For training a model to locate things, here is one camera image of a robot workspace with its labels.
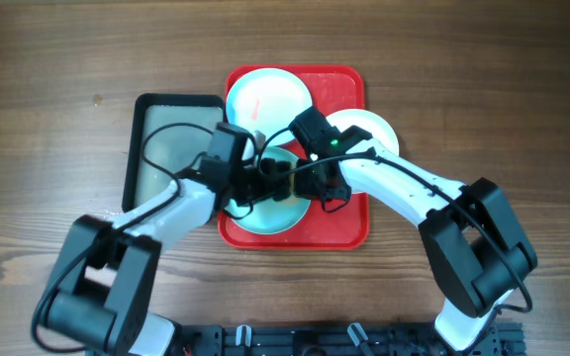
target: wood grain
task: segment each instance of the wood grain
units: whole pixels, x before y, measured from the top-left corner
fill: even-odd
[[[138,95],[223,95],[256,62],[353,65],[405,157],[503,187],[539,258],[534,312],[503,318],[524,323],[530,355],[570,355],[570,2],[50,3],[0,1],[0,355],[40,353],[30,314],[71,222],[119,211]],[[151,308],[431,320],[443,296],[417,232],[378,202],[371,225],[349,252],[234,250],[204,226],[163,257]]]

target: red tray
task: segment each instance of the red tray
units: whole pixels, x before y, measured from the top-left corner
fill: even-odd
[[[364,109],[364,80],[347,65],[242,65],[228,76],[226,94],[244,74],[265,67],[281,68],[299,77],[309,88],[314,105],[325,115],[343,109]],[[305,157],[303,148],[296,141],[282,147],[301,158]],[[323,212],[320,202],[312,202],[297,224],[276,234],[248,232],[223,214],[219,215],[218,228],[224,241],[236,248],[352,249],[366,240],[369,221],[368,195],[355,194],[346,207],[332,214]]]

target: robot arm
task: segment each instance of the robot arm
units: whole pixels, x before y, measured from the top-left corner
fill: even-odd
[[[290,131],[308,153],[316,154],[320,160],[331,158],[331,162],[322,165],[299,161],[299,168],[314,164],[321,169],[314,173],[310,173],[311,169],[298,169],[295,194],[318,199],[320,195],[314,191],[318,181],[326,185],[322,187],[323,194],[329,192],[347,200],[350,189],[358,189],[418,227],[434,278],[446,296],[435,327],[454,349],[470,346],[492,317],[494,306],[517,284],[485,238],[478,238],[471,245],[467,243],[462,232],[468,222],[448,201],[423,183],[381,162],[391,162],[413,172],[472,212],[489,230],[521,279],[537,265],[535,252],[510,205],[492,182],[480,179],[467,186],[437,177],[388,152],[360,128],[338,132],[313,107],[292,122]],[[206,223],[230,199],[246,204],[282,197],[284,190],[287,193],[287,172],[257,174],[256,167],[246,166],[243,154],[247,152],[248,139],[245,130],[219,124],[199,169],[190,170],[177,180],[179,187],[172,182],[144,205],[106,222],[88,216],[78,219],[50,275],[48,284],[53,288],[47,289],[45,303],[42,304],[42,299],[38,305],[38,324],[102,354],[168,354],[168,340],[177,325],[146,312],[159,254],[191,229]],[[351,153],[362,158],[340,159]],[[132,223],[173,197],[178,188],[177,199],[148,218]],[[78,262],[70,268],[72,261]],[[88,267],[105,266],[117,272],[110,286],[88,278]]]
[[[395,162],[411,170],[426,181],[431,182],[433,185],[436,185],[441,192],[450,198],[457,199],[462,195],[461,188],[464,187],[465,184],[459,181],[441,178],[423,170],[411,162],[389,152],[386,147],[375,138],[362,141],[347,153],[361,153],[370,148],[375,149],[378,156]],[[377,198],[415,226],[419,226],[428,218],[428,212],[440,211],[448,206],[448,202],[443,198],[434,194],[431,190],[425,189],[425,186],[415,179],[398,172],[397,169],[388,165],[382,165],[369,159],[352,159],[342,161],[339,166],[346,183],[351,189],[365,192]],[[462,240],[458,242],[459,250],[466,248],[463,246]],[[466,256],[468,260],[473,261],[469,254]],[[428,255],[428,258],[437,258],[434,251]],[[471,265],[471,267],[465,266],[465,268],[479,270],[476,263]],[[433,271],[433,273],[435,276],[440,275],[440,278],[444,279],[455,272],[448,270],[444,274],[440,274],[437,271]],[[449,290],[446,285],[441,286],[441,288],[443,290]],[[490,307],[487,313],[482,316],[477,315],[476,317],[466,315],[450,300],[446,299],[443,310],[435,320],[434,327],[439,335],[453,349],[465,350],[476,340],[486,323],[491,321],[495,313],[494,307],[500,305],[512,291],[513,289],[505,291],[500,298],[494,301],[493,306]],[[457,300],[456,302],[465,305],[465,303],[461,301]],[[481,307],[482,306],[474,306],[475,311],[478,313]]]
[[[384,147],[379,140],[364,140],[346,153],[361,153],[373,148],[378,156],[406,167],[425,180],[436,185],[443,193],[456,199],[465,184],[437,177],[415,164],[400,158]],[[369,194],[399,213],[413,225],[418,226],[431,210],[440,210],[448,205],[440,196],[388,165],[369,159],[349,159],[339,163],[346,183],[353,190]]]

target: white bowl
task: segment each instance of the white bowl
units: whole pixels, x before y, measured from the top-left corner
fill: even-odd
[[[296,75],[283,69],[261,68],[242,76],[233,85],[226,100],[226,115],[231,124],[270,137],[287,128],[311,106],[312,95]],[[290,132],[285,132],[269,145],[293,139]]]

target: white plate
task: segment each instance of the white plate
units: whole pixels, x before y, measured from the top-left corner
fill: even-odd
[[[311,106],[312,95],[296,75],[282,69],[261,68],[242,76],[233,85],[226,100],[226,115],[231,124],[251,133],[260,131],[269,138]],[[269,145],[281,145],[292,139],[290,132],[282,133]]]
[[[263,158],[287,160],[292,162],[292,167],[296,166],[298,160],[294,153],[278,147],[267,147]],[[241,220],[233,220],[233,222],[253,233],[274,234],[298,223],[310,205],[311,201],[296,198],[294,195],[280,202],[268,199],[255,204],[254,210],[247,217]],[[242,217],[249,212],[249,207],[238,207],[234,200],[230,201],[226,209],[237,217]]]
[[[368,110],[346,109],[327,116],[327,121],[337,127],[340,132],[351,126],[361,127],[371,134],[393,154],[400,155],[400,144],[397,135],[391,126],[379,115]]]

